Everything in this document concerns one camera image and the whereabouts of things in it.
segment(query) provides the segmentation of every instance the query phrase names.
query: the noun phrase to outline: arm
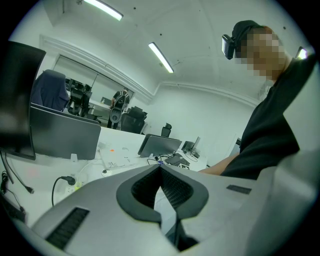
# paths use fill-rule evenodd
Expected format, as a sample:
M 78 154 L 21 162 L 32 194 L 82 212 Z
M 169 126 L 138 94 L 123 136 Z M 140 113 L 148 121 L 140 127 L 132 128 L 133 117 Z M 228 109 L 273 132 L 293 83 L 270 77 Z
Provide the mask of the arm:
M 114 107 L 114 104 L 115 104 L 115 98 L 112 98 L 111 99 L 111 106 L 110 106 L 110 109 L 112 109 Z
M 231 155 L 231 156 L 223 159 L 222 161 L 218 162 L 214 166 L 211 166 L 207 169 L 203 169 L 203 170 L 199 171 L 199 173 L 220 175 L 227 168 L 228 164 L 230 164 L 230 162 L 233 159 L 235 159 L 238 155 L 239 155 L 239 153 L 237 153 L 235 155 Z
M 120 95 L 120 91 L 117 91 L 115 93 L 115 95 L 113 95 L 112 99 L 111 99 L 111 106 L 110 106 L 110 109 L 112 109 L 114 106 L 115 106 L 115 101 L 116 101 L 116 98 Z

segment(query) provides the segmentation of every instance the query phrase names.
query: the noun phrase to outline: black cap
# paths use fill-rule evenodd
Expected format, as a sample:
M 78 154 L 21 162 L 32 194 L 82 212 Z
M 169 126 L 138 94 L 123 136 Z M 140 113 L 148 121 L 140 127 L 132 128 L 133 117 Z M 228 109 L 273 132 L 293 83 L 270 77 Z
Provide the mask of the black cap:
M 240 58 L 240 48 L 241 48 L 241 40 L 245 37 L 245 35 L 253 28 L 263 28 L 263 26 L 254 22 L 253 20 L 243 20 L 239 21 L 234 25 L 232 31 L 232 37 L 234 37 L 235 42 L 235 57 Z

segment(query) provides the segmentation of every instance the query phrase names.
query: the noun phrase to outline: person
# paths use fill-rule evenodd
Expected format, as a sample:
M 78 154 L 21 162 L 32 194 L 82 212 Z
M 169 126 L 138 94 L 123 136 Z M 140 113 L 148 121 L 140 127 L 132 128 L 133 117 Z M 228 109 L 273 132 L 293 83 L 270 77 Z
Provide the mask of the person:
M 110 109 L 112 110 L 114 107 L 122 109 L 124 104 L 129 104 L 130 102 L 130 96 L 128 94 L 128 88 L 123 88 L 123 91 L 117 91 L 113 98 L 111 99 L 111 106 Z M 107 127 L 111 128 L 112 121 L 108 120 Z M 118 122 L 113 123 L 113 129 L 117 129 L 118 127 Z
M 262 169 L 276 166 L 299 150 L 283 113 L 306 83 L 316 57 L 292 58 L 271 28 L 252 20 L 238 22 L 232 36 L 236 60 L 274 84 L 249 119 L 240 153 L 200 172 L 256 180 Z

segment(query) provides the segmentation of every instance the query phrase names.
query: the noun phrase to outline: black cable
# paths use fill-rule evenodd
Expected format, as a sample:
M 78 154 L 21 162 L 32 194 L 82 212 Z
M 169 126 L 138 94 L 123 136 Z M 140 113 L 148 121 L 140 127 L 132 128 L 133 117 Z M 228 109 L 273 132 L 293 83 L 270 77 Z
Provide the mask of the black cable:
M 18 201 L 18 199 L 17 199 L 17 197 L 16 197 L 16 195 L 15 195 L 15 193 L 13 193 L 10 189 L 6 189 L 7 191 L 9 191 L 13 196 L 14 196 L 14 198 L 15 198 L 15 200 L 16 200 L 16 202 L 17 202 L 17 204 L 19 205 L 19 207 L 21 208 L 22 206 L 20 205 L 20 203 L 19 203 L 19 201 Z
M 189 152 L 190 152 L 190 155 L 191 155 L 193 158 L 196 158 L 196 157 L 194 156 L 195 152 L 193 152 L 192 149 L 190 149 Z
M 172 156 L 169 155 L 162 155 L 163 158 L 172 158 Z
M 5 161 L 6 161 L 6 164 L 8 165 L 9 169 L 11 170 L 11 172 L 14 174 L 14 176 L 17 178 L 17 180 L 22 184 L 22 186 L 25 187 L 25 189 L 30 193 L 30 194 L 33 194 L 35 191 L 32 187 L 29 187 L 27 185 L 25 185 L 21 179 L 19 179 L 19 177 L 15 174 L 14 170 L 12 170 L 12 168 L 10 167 L 9 163 L 8 163 L 8 159 L 7 159 L 7 153 L 4 153 L 4 158 L 5 158 Z
M 191 159 L 189 156 L 187 156 L 187 154 L 186 153 L 184 153 L 185 154 L 185 156 L 187 157 L 187 158 L 189 158 L 191 161 L 194 161 L 194 162 L 198 162 L 198 159 L 196 159 L 193 155 L 190 155 L 190 156 L 192 156 L 195 160 L 193 160 L 193 159 Z
M 0 186 L 0 191 L 2 194 L 5 194 L 7 192 L 7 183 L 8 183 L 8 175 L 7 175 L 7 171 L 3 171 L 1 173 L 1 186 Z
M 56 183 L 58 180 L 65 180 L 68 182 L 69 185 L 73 186 L 74 184 L 76 184 L 76 180 L 75 178 L 71 177 L 71 176 L 61 176 L 59 178 L 57 178 L 53 184 L 53 188 L 52 188 L 52 193 L 51 193 L 51 203 L 52 203 L 52 206 L 54 206 L 54 191 L 55 191 L 55 186 L 56 186 Z
M 53 184 L 53 188 L 52 188 L 52 193 L 51 193 L 51 203 L 52 206 L 54 206 L 54 191 L 55 191 L 55 186 L 58 180 L 62 179 L 62 177 L 59 177 L 55 180 L 54 184 Z
M 0 151 L 0 155 L 1 155 L 1 160 L 2 160 L 2 163 L 3 163 L 3 166 L 4 166 L 4 169 L 6 171 L 6 175 L 8 176 L 8 178 L 10 179 L 11 183 L 14 184 L 14 180 L 12 179 L 11 175 L 10 175 L 10 172 L 8 172 L 8 168 L 7 168 L 7 165 L 5 163 L 5 160 L 4 160 L 4 157 L 2 155 L 2 152 Z
M 156 161 L 156 162 L 158 163 L 158 161 L 157 161 L 157 160 L 154 160 L 154 159 L 147 159 L 146 161 L 148 162 L 148 164 L 149 164 L 149 165 L 150 165 L 149 160 Z

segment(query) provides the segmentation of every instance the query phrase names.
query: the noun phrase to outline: cable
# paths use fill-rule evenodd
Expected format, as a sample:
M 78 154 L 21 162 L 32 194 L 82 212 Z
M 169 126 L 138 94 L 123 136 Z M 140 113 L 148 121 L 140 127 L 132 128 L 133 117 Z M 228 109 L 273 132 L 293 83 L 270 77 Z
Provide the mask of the cable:
M 62 177 L 59 177 L 55 180 L 54 184 L 53 184 L 53 188 L 52 188 L 52 193 L 51 193 L 51 203 L 52 206 L 54 206 L 54 191 L 55 191 L 55 186 L 58 180 L 62 179 Z
M 173 156 L 169 156 L 169 155 L 161 155 L 161 157 L 163 157 L 163 158 L 172 158 Z
M 78 179 L 79 179 L 80 174 L 82 173 L 82 171 L 83 171 L 84 169 L 86 169 L 89 165 L 91 165 L 91 164 L 93 164 L 94 162 L 96 162 L 97 160 L 99 160 L 99 159 L 96 159 L 96 160 L 93 160 L 93 161 L 91 161 L 91 162 L 88 162 L 88 163 L 81 169 L 81 171 L 78 173 Z
M 10 181 L 12 184 L 14 184 L 14 180 L 12 179 L 11 175 L 10 175 L 10 172 L 8 172 L 8 168 L 7 168 L 7 165 L 5 163 L 5 160 L 4 160 L 4 157 L 2 155 L 2 152 L 0 151 L 0 155 L 1 155 L 1 160 L 2 160 L 2 163 L 3 163 L 3 166 L 4 166 L 4 169 L 6 171 L 6 175 L 9 177 Z
M 76 180 L 75 178 L 71 177 L 71 176 L 61 176 L 59 178 L 57 178 L 53 184 L 53 187 L 52 187 L 52 193 L 51 193 L 51 203 L 52 203 L 52 206 L 54 206 L 54 191 L 55 191 L 55 186 L 56 186 L 56 183 L 58 180 L 65 180 L 68 182 L 68 184 L 70 186 L 73 186 L 74 184 L 76 184 Z
M 193 160 L 193 159 L 191 159 L 189 156 L 187 156 L 186 153 L 184 153 L 184 155 L 185 155 L 187 158 L 189 158 L 191 161 L 198 162 L 198 159 L 196 159 L 193 155 L 190 154 L 190 156 L 192 156 L 196 161 Z
M 147 159 L 146 161 L 148 162 L 149 165 L 150 165 L 149 160 L 158 162 L 157 160 L 154 160 L 154 159 Z
M 15 193 L 13 193 L 10 189 L 6 189 L 6 190 L 8 190 L 13 196 L 14 196 L 14 198 L 15 198 L 15 200 L 16 200 L 16 202 L 17 202 L 17 204 L 19 205 L 19 207 L 21 208 L 22 206 L 20 205 L 20 203 L 19 203 L 19 201 L 18 201 L 18 199 L 17 199 L 17 197 L 16 197 L 16 195 L 15 195 Z
M 19 177 L 15 174 L 14 170 L 12 170 L 12 168 L 10 167 L 9 163 L 8 163 L 8 159 L 7 159 L 7 153 L 4 153 L 4 158 L 6 161 L 6 164 L 8 165 L 9 169 L 11 170 L 11 172 L 14 174 L 14 176 L 17 178 L 17 180 L 22 184 L 22 186 L 25 187 L 25 189 L 30 193 L 33 194 L 35 191 L 32 187 L 27 186 L 26 184 L 23 183 L 23 181 L 21 179 L 19 179 Z
M 25 209 L 24 209 L 24 208 L 21 206 L 21 204 L 19 203 L 19 200 L 18 200 L 16 194 L 13 193 L 10 189 L 8 189 L 8 188 L 6 187 L 7 182 L 8 182 L 7 172 L 4 170 L 4 171 L 2 172 L 2 174 L 1 174 L 1 176 L 2 176 L 1 193 L 2 193 L 2 194 L 5 194 L 7 191 L 9 191 L 9 192 L 14 196 L 17 204 L 19 205 L 20 211 L 21 211 L 24 215 L 26 215 L 27 213 L 26 213 Z

